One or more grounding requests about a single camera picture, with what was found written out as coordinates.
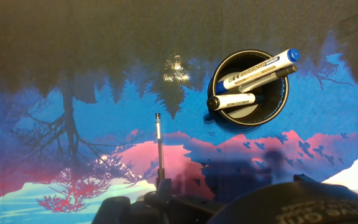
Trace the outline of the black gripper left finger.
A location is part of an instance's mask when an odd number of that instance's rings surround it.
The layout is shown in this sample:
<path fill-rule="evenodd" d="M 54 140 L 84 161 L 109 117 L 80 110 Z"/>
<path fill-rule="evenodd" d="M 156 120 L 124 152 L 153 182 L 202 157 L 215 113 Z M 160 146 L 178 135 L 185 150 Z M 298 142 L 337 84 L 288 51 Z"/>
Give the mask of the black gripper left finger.
<path fill-rule="evenodd" d="M 128 197 L 104 200 L 92 224 L 205 224 L 224 204 L 206 198 L 172 194 L 172 181 L 163 179 L 156 191 L 131 203 Z"/>

